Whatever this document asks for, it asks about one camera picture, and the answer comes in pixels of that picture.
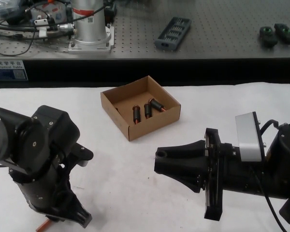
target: metal bracket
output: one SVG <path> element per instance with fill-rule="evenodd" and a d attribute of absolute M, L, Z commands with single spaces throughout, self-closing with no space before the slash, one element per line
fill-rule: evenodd
<path fill-rule="evenodd" d="M 48 21 L 47 19 L 37 19 L 34 21 L 34 24 L 36 26 L 40 26 L 40 25 L 48 25 Z M 47 29 L 49 29 L 49 26 L 45 26 L 45 27 L 37 27 L 37 29 L 39 30 L 39 37 L 40 38 L 47 38 Z"/>

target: black rubber part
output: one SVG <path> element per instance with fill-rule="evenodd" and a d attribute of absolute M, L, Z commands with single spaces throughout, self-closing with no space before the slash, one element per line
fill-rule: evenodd
<path fill-rule="evenodd" d="M 259 33 L 263 46 L 274 47 L 278 43 L 278 39 L 271 27 L 261 27 Z"/>
<path fill-rule="evenodd" d="M 154 98 L 150 100 L 150 105 L 151 107 L 153 107 L 156 110 L 161 111 L 161 108 L 164 108 L 164 106 L 162 104 L 160 104 L 159 102 L 157 102 Z"/>
<path fill-rule="evenodd" d="M 138 122 L 141 122 L 141 113 L 140 113 L 141 108 L 138 105 L 135 105 L 133 106 L 132 110 L 134 123 L 136 120 L 138 120 Z"/>
<path fill-rule="evenodd" d="M 286 44 L 290 44 L 290 28 L 286 24 L 274 25 L 276 35 Z"/>
<path fill-rule="evenodd" d="M 151 106 L 149 103 L 145 103 L 144 105 L 145 117 L 152 117 Z"/>

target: orange part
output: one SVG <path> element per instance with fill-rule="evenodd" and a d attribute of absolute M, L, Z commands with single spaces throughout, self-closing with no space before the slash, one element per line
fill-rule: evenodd
<path fill-rule="evenodd" d="M 35 231 L 36 232 L 44 232 L 44 231 L 46 231 L 49 227 L 50 227 L 50 225 L 53 223 L 53 221 L 52 220 L 50 220 L 50 219 L 47 219 L 41 226 L 39 226 Z"/>

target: metal base plate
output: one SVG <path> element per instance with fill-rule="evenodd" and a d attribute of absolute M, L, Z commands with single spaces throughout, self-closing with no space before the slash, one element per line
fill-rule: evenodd
<path fill-rule="evenodd" d="M 69 52 L 111 52 L 111 48 L 114 47 L 114 27 L 106 28 L 106 31 L 110 33 L 110 40 L 105 43 L 100 43 L 97 45 L 84 45 L 71 40 L 69 44 Z"/>

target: open cardboard box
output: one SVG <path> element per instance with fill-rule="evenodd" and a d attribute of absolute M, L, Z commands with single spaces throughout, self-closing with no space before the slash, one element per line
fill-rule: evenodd
<path fill-rule="evenodd" d="M 159 112 L 152 109 L 152 117 L 146 119 L 144 104 L 151 98 L 164 105 L 166 111 Z M 178 101 L 150 76 L 102 92 L 101 104 L 129 141 L 177 121 L 181 108 Z M 141 122 L 138 124 L 133 122 L 134 105 L 139 105 L 141 108 Z"/>

